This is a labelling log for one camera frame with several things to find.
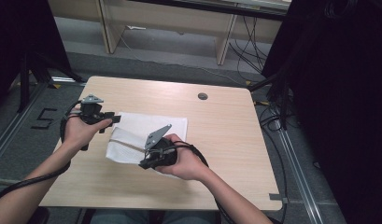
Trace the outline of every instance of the person's right arm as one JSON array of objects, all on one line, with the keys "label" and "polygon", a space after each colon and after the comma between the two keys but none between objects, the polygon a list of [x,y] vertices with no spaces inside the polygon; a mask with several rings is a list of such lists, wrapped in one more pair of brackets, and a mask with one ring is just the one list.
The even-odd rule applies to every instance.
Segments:
[{"label": "person's right arm", "polygon": [[[181,141],[175,134],[165,137],[172,142]],[[260,209],[205,166],[190,150],[180,147],[177,149],[177,152],[178,158],[176,164],[156,167],[156,170],[163,174],[175,175],[185,180],[198,180],[202,182],[235,223],[272,223]]]}]

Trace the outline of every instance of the person's left arm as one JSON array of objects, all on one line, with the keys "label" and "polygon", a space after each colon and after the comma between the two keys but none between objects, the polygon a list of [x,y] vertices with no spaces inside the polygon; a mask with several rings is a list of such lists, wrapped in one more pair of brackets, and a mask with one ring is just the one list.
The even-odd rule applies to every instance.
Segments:
[{"label": "person's left arm", "polygon": [[[88,125],[80,118],[67,121],[65,140],[62,145],[32,173],[25,177],[30,179],[55,172],[71,161],[71,159],[86,146],[100,129],[112,122],[111,119]],[[0,224],[27,223],[45,194],[57,177],[48,179],[21,189],[11,191],[0,199]]]}]

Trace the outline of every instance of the forearm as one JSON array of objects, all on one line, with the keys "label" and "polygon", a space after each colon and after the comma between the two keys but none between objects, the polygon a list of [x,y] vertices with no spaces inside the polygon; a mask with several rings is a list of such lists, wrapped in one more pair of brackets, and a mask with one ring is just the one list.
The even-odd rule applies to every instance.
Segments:
[{"label": "forearm", "polygon": [[210,169],[200,181],[211,191],[235,223],[272,223],[254,204],[240,195]]},{"label": "forearm", "polygon": [[[75,150],[71,150],[67,146],[61,146],[25,179],[55,172],[63,168],[75,154]],[[49,180],[16,189],[2,197],[0,199],[0,223],[26,223],[55,180],[56,177],[53,177]]]}]

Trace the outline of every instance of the person's left hand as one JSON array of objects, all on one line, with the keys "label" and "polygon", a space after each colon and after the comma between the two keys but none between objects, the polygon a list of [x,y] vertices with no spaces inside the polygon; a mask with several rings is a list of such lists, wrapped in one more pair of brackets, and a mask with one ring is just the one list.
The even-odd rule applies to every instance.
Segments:
[{"label": "person's left hand", "polygon": [[65,127],[64,143],[73,149],[80,150],[89,144],[100,129],[106,128],[110,123],[112,123],[112,119],[104,119],[90,125],[78,117],[68,118]]}]

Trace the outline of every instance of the person's right hand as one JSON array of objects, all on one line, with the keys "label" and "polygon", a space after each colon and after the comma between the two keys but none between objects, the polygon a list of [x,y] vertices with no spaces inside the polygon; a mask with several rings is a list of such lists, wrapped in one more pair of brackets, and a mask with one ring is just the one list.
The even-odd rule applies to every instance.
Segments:
[{"label": "person's right hand", "polygon": [[[165,138],[175,143],[176,141],[182,141],[176,134],[166,135]],[[205,166],[200,159],[193,154],[188,148],[177,148],[177,162],[171,166],[158,166],[155,169],[163,174],[175,175],[185,180],[200,180],[205,169],[209,169]]]}]

